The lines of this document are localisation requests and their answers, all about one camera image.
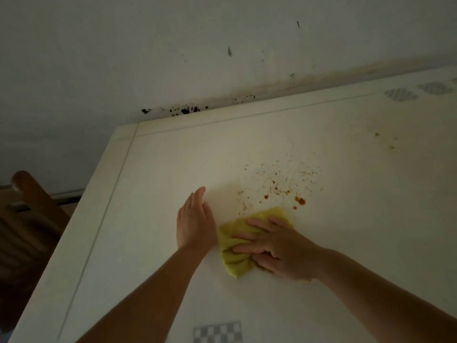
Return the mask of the person's left hand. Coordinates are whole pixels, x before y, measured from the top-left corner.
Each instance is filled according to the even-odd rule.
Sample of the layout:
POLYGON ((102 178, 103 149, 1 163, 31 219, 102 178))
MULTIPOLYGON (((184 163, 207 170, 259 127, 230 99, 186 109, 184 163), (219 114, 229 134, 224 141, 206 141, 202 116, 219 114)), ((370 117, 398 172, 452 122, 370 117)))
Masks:
POLYGON ((204 233, 203 203, 205 187, 198 188, 178 210, 176 219, 176 242, 178 249, 195 248, 207 254, 216 244, 215 233, 204 233))

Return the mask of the person's right hand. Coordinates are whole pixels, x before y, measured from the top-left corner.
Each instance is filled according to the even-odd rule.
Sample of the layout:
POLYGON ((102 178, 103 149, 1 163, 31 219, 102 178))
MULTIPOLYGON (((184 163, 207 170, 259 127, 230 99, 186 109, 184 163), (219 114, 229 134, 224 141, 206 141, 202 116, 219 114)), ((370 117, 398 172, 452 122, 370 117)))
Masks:
POLYGON ((247 219, 247 224, 272 233, 272 237, 264 243, 237 245, 233 248, 235 253, 271 254, 277 259, 276 276, 300 281, 320 279, 324 248, 294 229, 281 229, 260 219, 247 219))

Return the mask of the yellow cleaning cloth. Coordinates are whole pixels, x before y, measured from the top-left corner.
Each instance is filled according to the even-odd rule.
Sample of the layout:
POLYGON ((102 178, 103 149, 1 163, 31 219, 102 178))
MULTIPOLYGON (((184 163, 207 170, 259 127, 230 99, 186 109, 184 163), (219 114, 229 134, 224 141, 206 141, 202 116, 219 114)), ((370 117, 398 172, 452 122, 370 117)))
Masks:
POLYGON ((247 240, 236 238, 239 233, 265 232, 265 230, 247 224, 247 219, 260 219, 269 222, 269 218, 271 217, 283 220, 291 229, 295 228, 281 207, 272 207, 267 210, 254 213, 248 217, 241 217, 234 221, 224 223, 217 228, 217 237, 222 262, 229 275, 239 278, 255 267, 271 272, 271 270, 266 269, 252 259, 249 254, 235 253, 233 251, 235 246, 248 243, 247 240))

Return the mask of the person's left forearm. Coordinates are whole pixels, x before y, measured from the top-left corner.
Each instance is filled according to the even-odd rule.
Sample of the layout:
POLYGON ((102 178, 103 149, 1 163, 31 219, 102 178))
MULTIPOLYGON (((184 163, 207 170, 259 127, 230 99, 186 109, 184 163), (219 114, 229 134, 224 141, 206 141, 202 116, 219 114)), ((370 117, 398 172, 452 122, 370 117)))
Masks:
POLYGON ((164 343, 192 276, 212 245, 179 248, 76 343, 164 343))

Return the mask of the person's right forearm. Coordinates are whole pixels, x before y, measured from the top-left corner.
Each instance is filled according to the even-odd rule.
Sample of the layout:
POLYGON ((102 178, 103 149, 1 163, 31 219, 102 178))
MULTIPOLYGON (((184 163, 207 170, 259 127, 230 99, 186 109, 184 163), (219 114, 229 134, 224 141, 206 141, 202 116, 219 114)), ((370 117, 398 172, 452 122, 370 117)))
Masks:
POLYGON ((342 253, 318 248, 316 276, 379 343, 457 343, 457 318, 342 253))

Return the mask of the red sauce spatter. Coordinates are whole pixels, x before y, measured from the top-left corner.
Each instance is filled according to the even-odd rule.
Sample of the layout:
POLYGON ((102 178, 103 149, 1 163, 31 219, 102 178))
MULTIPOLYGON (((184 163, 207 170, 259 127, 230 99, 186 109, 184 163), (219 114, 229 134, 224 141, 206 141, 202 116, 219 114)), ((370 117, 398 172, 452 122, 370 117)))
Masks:
POLYGON ((323 190, 321 172, 315 153, 289 151, 245 162, 235 191, 238 215, 277 206, 285 211, 303 207, 314 192, 323 190))

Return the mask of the brown wooden chair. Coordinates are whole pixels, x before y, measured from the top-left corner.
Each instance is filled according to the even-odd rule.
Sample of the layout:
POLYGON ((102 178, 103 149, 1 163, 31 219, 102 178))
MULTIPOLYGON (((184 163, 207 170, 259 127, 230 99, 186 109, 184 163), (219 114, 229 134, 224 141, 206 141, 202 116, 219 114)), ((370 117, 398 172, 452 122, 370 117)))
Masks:
POLYGON ((17 325, 70 219, 27 171, 0 186, 0 333, 17 325))

